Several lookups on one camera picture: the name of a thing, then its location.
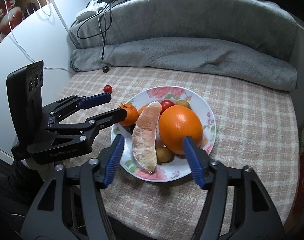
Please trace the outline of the mandarin orange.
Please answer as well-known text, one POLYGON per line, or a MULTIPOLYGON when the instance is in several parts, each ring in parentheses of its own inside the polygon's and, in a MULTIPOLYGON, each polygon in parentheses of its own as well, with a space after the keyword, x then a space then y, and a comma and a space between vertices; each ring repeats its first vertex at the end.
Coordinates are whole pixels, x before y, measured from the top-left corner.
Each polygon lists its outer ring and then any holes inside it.
POLYGON ((119 105, 119 108, 123 108, 127 112, 126 118, 123 121, 119 122, 119 124, 124 127, 134 125, 139 117, 139 113, 136 107, 134 107, 132 104, 122 103, 121 105, 119 105))

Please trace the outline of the peeled pomelo segment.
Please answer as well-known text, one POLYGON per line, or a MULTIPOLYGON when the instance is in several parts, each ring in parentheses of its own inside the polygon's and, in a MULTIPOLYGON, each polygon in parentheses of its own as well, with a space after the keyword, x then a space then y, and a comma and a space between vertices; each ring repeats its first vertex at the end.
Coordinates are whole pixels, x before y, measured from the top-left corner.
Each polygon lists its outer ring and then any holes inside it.
POLYGON ((158 101, 149 103, 136 121, 132 132, 132 154, 136 162, 152 173, 157 166, 156 131, 162 106, 158 101))

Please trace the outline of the brown kiwi fruit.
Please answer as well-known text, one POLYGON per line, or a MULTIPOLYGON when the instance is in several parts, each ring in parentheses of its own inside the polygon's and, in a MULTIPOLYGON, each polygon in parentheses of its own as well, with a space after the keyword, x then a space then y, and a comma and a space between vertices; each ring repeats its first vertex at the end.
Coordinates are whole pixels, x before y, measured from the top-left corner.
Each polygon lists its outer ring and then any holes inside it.
POLYGON ((192 109, 191 106, 190 106, 190 104, 187 101, 185 101, 185 100, 179 100, 175 104, 177 106, 183 106, 183 107, 186 107, 188 109, 192 109))

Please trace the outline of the red cherry tomato on cloth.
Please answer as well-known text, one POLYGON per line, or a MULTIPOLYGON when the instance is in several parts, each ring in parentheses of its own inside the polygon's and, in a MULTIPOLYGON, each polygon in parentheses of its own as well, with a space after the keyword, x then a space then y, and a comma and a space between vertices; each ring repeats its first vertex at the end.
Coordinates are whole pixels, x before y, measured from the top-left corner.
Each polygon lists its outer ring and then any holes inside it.
POLYGON ((111 94, 113 92, 113 88, 110 85, 105 85, 103 88, 104 93, 109 93, 111 94))

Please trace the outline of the dark plum by blanket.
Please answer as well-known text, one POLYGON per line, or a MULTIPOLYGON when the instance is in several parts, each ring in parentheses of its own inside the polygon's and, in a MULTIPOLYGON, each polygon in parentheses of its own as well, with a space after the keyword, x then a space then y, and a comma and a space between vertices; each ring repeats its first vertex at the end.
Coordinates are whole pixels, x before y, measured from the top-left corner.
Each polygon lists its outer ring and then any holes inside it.
POLYGON ((103 71, 104 73, 109 72, 109 67, 108 67, 108 66, 105 66, 105 67, 102 69, 102 71, 103 71))

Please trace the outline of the small mandarin in plate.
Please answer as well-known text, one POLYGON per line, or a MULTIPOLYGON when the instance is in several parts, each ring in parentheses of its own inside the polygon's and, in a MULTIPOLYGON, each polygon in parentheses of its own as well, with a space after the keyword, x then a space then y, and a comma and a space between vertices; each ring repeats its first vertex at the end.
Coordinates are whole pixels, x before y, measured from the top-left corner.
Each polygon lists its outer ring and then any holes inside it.
POLYGON ((144 105, 143 107, 141 107, 138 111, 138 114, 141 115, 146 107, 147 107, 147 105, 144 105))

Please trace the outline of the brown longan fruit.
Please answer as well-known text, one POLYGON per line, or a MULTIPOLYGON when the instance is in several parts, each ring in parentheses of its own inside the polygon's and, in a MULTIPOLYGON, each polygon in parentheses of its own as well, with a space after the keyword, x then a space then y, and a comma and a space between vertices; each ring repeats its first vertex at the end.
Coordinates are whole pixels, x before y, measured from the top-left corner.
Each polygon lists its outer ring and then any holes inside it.
POLYGON ((157 160, 160 163, 167 163, 172 158, 172 152, 166 148, 161 147, 156 150, 157 160))

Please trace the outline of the pink plaid tablecloth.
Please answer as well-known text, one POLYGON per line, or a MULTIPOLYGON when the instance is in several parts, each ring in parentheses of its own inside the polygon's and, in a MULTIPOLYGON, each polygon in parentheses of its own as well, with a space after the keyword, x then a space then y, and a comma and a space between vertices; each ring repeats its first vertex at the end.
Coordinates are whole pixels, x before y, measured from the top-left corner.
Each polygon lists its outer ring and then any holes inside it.
MULTIPOLYGON (((283 222, 291 210, 298 181, 298 128, 291 96, 231 77, 174 70, 114 67, 80 72, 63 85, 55 100, 91 96, 113 88, 110 103, 79 111, 79 123, 157 86, 188 88, 210 105, 217 124, 211 157, 234 168, 252 166, 283 222)), ((206 191, 191 176, 169 183, 148 183, 119 168, 102 198, 118 239, 190 239, 206 191)))

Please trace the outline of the red cherry tomato in plate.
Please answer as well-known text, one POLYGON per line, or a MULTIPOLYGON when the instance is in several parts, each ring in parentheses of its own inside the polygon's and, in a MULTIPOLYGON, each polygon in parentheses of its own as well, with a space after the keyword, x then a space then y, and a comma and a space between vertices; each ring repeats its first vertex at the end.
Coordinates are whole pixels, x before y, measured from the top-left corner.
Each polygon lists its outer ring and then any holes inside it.
POLYGON ((163 112, 166 111, 169 107, 172 107, 174 105, 175 103, 170 100, 161 101, 161 106, 162 106, 161 114, 163 114, 163 112))

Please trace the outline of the large orange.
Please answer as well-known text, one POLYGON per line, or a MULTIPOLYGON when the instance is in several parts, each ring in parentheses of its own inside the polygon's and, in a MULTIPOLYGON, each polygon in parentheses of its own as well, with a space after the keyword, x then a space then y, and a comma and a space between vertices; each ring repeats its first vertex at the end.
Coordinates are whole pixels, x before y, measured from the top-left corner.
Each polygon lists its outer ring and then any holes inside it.
POLYGON ((202 123, 190 109, 174 105, 159 119, 159 135, 163 144, 174 154, 183 155, 183 139, 192 137, 198 147, 204 138, 202 123))

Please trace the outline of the grey folded blanket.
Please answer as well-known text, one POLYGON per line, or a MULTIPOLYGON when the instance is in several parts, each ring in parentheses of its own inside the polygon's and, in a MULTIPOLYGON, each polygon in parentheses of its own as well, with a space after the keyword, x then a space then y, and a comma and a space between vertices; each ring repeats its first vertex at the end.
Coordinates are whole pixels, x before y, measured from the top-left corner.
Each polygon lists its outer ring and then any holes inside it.
POLYGON ((293 91, 295 19, 256 0, 132 0, 69 30, 76 72, 154 67, 293 91))

